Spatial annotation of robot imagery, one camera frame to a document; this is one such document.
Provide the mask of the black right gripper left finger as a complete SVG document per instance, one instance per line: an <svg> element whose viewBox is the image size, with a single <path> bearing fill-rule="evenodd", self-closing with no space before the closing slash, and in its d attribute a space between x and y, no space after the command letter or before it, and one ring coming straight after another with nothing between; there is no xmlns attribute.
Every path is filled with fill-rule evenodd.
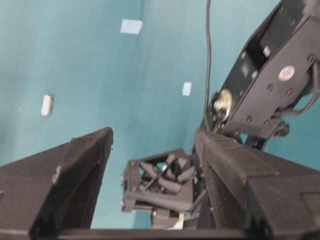
<svg viewBox="0 0 320 240"><path fill-rule="evenodd" d="M0 168L0 237L37 240L88 229L113 145L104 127Z"/></svg>

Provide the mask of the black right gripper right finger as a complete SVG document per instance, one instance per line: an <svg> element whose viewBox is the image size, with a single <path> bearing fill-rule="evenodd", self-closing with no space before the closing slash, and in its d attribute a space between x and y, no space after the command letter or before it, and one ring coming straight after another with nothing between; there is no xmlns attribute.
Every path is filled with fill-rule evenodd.
<svg viewBox="0 0 320 240"><path fill-rule="evenodd" d="M196 130L195 147L218 228L273 240L319 238L318 170L204 129Z"/></svg>

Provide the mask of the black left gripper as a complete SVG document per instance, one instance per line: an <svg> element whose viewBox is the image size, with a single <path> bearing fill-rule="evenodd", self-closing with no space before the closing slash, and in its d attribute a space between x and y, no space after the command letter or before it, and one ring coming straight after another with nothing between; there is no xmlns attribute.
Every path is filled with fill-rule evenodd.
<svg viewBox="0 0 320 240"><path fill-rule="evenodd" d="M197 162L182 148L129 160L120 178L121 210L198 212L207 190Z"/></svg>

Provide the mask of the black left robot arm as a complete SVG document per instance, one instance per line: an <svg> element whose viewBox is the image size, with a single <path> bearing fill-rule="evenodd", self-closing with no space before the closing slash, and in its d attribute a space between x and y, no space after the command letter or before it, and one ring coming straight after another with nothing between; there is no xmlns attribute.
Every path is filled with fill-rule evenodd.
<svg viewBox="0 0 320 240"><path fill-rule="evenodd" d="M302 113L295 109L302 96L319 97L319 21L319 1L280 1L247 41L220 91L206 97L200 127L257 150L285 136L283 116ZM206 194L199 183L206 169L201 145L196 140L190 155L177 149L129 161L121 178L122 211L196 213Z"/></svg>

